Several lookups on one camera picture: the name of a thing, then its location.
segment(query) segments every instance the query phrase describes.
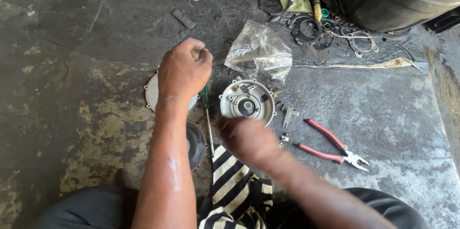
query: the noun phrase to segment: red-handled pliers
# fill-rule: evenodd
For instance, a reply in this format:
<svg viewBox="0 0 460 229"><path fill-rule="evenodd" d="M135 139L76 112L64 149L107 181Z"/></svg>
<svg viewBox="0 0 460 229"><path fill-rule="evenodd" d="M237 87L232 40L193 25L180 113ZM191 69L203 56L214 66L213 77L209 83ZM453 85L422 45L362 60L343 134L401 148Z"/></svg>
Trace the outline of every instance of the red-handled pliers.
<svg viewBox="0 0 460 229"><path fill-rule="evenodd" d="M358 164L358 161L361 161L367 165L370 165L368 162L366 162L363 158L359 157L358 155L355 155L353 154L352 152L350 151L347 151L348 149L348 145L345 144L345 143L342 143L338 138L336 138L336 136L334 136L334 134L332 132L330 132L329 130L327 130L325 127L319 125L318 123L316 123L314 120L312 119L306 119L305 120L310 126L318 129L319 131L321 131L321 133L323 133L327 138L329 138L332 143L335 144L335 146L337 146L338 149L342 150L345 154L347 154L347 156L342 156L342 155L331 155L331 154L325 154L325 153L322 153L322 152L319 152L317 150L314 150L313 148L311 147L308 147L306 145L303 145L303 144L297 144L297 146L302 149L302 150L305 150L307 152L309 152L310 154L314 154L316 156L319 156L321 158L325 158L325 159L329 159L329 160L334 160L336 161L338 164L342 164L344 161L347 161L349 162L350 164L352 164L354 167L360 169L360 170L363 170L363 171L367 171L368 170L362 166L360 166Z"/></svg>

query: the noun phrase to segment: metal bracket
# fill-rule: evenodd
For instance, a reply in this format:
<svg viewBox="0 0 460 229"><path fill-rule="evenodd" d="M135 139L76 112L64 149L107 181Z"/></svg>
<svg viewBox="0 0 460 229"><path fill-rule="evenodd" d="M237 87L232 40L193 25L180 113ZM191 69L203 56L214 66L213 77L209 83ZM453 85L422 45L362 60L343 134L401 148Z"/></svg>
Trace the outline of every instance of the metal bracket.
<svg viewBox="0 0 460 229"><path fill-rule="evenodd" d="M295 111L295 110L294 110L294 107L289 106L289 108L288 108L287 111L286 111L286 117L284 118L283 127L284 127L284 128L287 128L287 126L289 126L289 122L291 121L291 116L292 116L292 115L298 117L299 114L300 114L300 113L299 113L298 111Z"/></svg>

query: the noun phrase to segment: dirty floor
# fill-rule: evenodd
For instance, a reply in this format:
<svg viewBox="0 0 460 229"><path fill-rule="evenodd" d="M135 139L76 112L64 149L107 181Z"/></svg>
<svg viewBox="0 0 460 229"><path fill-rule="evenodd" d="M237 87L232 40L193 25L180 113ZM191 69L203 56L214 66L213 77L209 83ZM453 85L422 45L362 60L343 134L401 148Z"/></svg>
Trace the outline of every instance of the dirty floor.
<svg viewBox="0 0 460 229"><path fill-rule="evenodd" d="M187 30L174 9L197 26ZM257 0L0 0L0 228L24 228L75 189L119 181L139 187L155 124L144 85L163 54L187 37L215 56L211 117L219 143L218 95L238 75L224 59L247 20L268 19ZM313 118L371 166L362 172L285 148L339 187L382 190L417 209L431 228L460 227L460 29L411 30L404 45L417 68L356 69L329 64L408 56L381 39L380 52L361 59L340 38L315 50L296 44L285 25L270 26L293 52L279 98L300 112L284 130L278 110L270 129L336 153L302 122ZM201 108L189 120L206 127ZM210 161L208 152L193 172L198 199L209 193Z"/></svg>

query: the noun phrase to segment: plastic bag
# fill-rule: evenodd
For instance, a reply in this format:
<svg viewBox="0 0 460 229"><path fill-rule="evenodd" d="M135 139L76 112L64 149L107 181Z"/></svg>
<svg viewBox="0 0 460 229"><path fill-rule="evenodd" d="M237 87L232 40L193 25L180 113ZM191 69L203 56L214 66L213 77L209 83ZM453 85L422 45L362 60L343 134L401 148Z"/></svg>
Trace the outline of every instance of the plastic bag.
<svg viewBox="0 0 460 229"><path fill-rule="evenodd" d="M292 53L270 27L248 20L224 64L250 79L261 71L284 84L292 67Z"/></svg>

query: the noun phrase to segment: black and white striped rag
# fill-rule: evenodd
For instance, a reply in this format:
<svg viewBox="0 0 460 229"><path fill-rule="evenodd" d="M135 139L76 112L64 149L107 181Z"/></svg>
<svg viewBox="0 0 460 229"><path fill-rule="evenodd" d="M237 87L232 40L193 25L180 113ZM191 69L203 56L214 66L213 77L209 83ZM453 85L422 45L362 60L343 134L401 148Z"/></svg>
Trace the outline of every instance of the black and white striped rag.
<svg viewBox="0 0 460 229"><path fill-rule="evenodd" d="M260 179L223 146L213 157L213 210L199 229L266 229L273 206L271 180Z"/></svg>

